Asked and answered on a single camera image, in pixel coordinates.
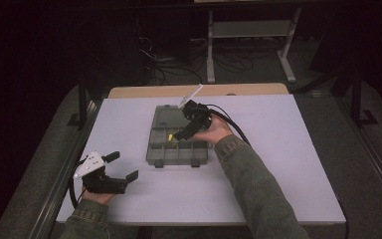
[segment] gray storage case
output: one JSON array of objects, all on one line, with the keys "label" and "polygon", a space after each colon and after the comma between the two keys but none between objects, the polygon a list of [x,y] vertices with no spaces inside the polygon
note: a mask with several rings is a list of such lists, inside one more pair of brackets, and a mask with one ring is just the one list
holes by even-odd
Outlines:
[{"label": "gray storage case", "polygon": [[191,165],[207,163],[208,143],[199,140],[177,140],[169,135],[184,128],[189,120],[176,106],[158,106],[151,126],[146,160],[155,167],[164,165]]}]

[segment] metal rail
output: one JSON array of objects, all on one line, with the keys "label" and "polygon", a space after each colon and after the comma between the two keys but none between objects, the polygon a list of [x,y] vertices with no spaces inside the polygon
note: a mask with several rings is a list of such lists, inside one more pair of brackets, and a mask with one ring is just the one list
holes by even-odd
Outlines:
[{"label": "metal rail", "polygon": [[248,0],[248,1],[228,1],[228,2],[195,2],[195,3],[176,3],[176,4],[152,4],[152,5],[132,5],[114,4],[112,6],[100,7],[94,4],[93,7],[66,7],[55,9],[56,11],[119,11],[119,12],[151,12],[151,11],[194,11],[194,10],[227,10],[227,9],[254,9],[263,8],[282,8],[282,7],[307,7],[318,6],[318,4],[365,4],[365,1],[354,0]]},{"label": "metal rail", "polygon": [[369,139],[368,135],[365,133],[365,131],[358,127],[358,125],[352,120],[350,117],[350,108],[349,105],[344,101],[344,99],[337,99],[337,104],[342,109],[343,112],[348,113],[344,114],[346,119],[348,120],[350,126],[358,136],[359,140],[362,142],[365,150],[367,151],[370,159],[371,159],[371,165],[373,166],[378,178],[380,179],[382,183],[382,159],[377,152],[377,150],[374,148],[374,145],[371,143],[371,140]]},{"label": "metal rail", "polygon": [[56,217],[58,216],[62,200],[67,193],[66,189],[72,169],[89,138],[93,125],[95,124],[98,110],[99,105],[96,105],[94,102],[90,102],[87,110],[88,120],[86,121],[81,133],[73,142],[64,163],[61,165],[61,170],[51,190],[48,192],[40,214],[33,226],[32,231],[30,232],[29,238],[47,238],[48,233],[51,231],[51,227],[54,225]]}]

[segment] metal stand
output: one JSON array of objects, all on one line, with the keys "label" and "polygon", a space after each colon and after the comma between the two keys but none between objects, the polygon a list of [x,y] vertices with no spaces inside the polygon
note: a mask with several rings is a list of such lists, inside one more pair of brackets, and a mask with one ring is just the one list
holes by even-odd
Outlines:
[{"label": "metal stand", "polygon": [[284,69],[287,81],[289,83],[295,83],[296,78],[293,74],[292,68],[289,65],[289,62],[287,61],[287,52],[289,51],[290,44],[292,43],[293,35],[295,33],[297,20],[299,19],[300,14],[300,8],[297,8],[295,12],[293,13],[292,20],[289,23],[289,29],[287,31],[286,35],[286,43],[284,47],[281,50],[278,50],[278,57],[281,61],[282,68]]},{"label": "metal stand", "polygon": [[301,9],[295,9],[291,20],[253,21],[253,22],[213,22],[213,11],[209,12],[207,82],[215,83],[213,65],[213,38],[232,37],[277,37],[286,36],[284,47],[278,50],[278,57],[285,71],[287,81],[294,83],[296,78],[287,61],[287,52],[292,42]]},{"label": "metal stand", "polygon": [[78,126],[82,130],[87,121],[87,93],[86,86],[83,81],[83,73],[79,78],[79,113],[73,114],[68,125]]},{"label": "metal stand", "polygon": [[364,111],[367,119],[361,119],[361,83],[358,69],[354,69],[354,79],[352,84],[352,107],[351,116],[356,125],[360,128],[364,124],[377,124],[377,120],[371,111]]}]

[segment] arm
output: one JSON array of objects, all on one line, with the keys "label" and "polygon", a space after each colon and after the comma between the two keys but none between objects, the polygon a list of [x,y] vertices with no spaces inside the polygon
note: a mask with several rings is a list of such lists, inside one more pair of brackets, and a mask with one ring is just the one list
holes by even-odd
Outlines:
[{"label": "arm", "polygon": [[255,238],[308,238],[273,175],[256,152],[212,117],[212,125],[195,139],[215,144],[235,197]]},{"label": "arm", "polygon": [[82,201],[66,222],[61,239],[106,239],[107,203],[114,194],[94,194],[85,191]]}]

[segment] right hand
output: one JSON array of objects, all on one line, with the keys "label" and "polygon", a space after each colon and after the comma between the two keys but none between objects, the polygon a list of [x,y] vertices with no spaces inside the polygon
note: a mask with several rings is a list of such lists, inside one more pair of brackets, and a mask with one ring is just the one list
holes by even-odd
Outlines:
[{"label": "right hand", "polygon": [[195,133],[192,136],[193,139],[208,141],[215,145],[220,139],[233,134],[229,125],[223,119],[213,114],[210,117],[212,119],[210,127],[206,131]]}]

